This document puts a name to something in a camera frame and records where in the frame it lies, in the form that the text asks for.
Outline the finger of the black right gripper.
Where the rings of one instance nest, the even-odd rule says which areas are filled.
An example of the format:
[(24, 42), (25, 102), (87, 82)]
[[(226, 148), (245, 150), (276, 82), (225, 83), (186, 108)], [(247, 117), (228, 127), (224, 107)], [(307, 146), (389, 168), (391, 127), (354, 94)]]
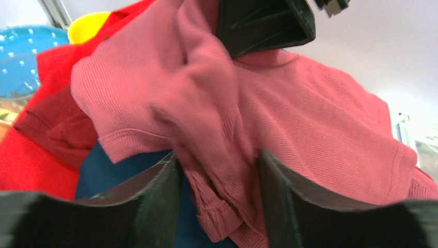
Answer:
[(216, 36), (230, 57), (238, 58), (312, 42), (315, 18), (303, 0), (221, 0)]

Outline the navy blue garment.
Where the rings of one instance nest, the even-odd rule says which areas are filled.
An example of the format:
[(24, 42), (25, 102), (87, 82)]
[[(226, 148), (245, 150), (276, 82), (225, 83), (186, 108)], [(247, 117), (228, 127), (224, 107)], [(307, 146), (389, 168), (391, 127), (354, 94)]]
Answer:
[[(114, 164), (100, 143), (96, 143), (80, 167), (75, 198), (91, 198), (109, 190), (154, 166), (169, 153), (170, 150), (140, 153)], [(230, 238), (216, 243), (208, 238), (197, 219), (191, 192), (189, 181), (184, 177), (174, 248), (237, 247)]]

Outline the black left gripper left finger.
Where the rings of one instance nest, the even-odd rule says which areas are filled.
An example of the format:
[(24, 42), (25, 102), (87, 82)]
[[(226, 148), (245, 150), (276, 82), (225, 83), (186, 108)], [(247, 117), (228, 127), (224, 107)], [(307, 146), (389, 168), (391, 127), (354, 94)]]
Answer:
[(91, 199), (1, 193), (1, 247), (172, 247), (181, 195), (173, 153)]

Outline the dark red garment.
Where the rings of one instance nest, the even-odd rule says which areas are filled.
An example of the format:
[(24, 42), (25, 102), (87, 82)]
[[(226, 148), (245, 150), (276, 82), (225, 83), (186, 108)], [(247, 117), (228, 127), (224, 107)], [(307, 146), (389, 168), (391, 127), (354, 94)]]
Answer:
[(75, 102), (69, 86), (26, 110), (14, 127), (74, 167), (80, 167), (98, 138), (92, 121)]

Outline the pink ribbed garment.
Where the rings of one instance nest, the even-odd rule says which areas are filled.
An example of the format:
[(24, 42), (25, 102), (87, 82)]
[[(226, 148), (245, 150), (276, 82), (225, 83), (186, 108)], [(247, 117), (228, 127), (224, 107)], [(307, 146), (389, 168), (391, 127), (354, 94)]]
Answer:
[(437, 199), (387, 104), (348, 74), (284, 50), (232, 60), (216, 1), (156, 1), (72, 70), (71, 92), (117, 163), (173, 150), (190, 184), (179, 242), (267, 247), (255, 157), (374, 205)]

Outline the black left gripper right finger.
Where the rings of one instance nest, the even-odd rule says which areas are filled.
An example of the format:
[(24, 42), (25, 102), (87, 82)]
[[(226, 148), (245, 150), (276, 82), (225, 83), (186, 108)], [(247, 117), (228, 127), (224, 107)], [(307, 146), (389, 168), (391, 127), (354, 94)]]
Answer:
[(437, 247), (437, 201), (377, 206), (328, 190), (269, 151), (257, 158), (270, 247)]

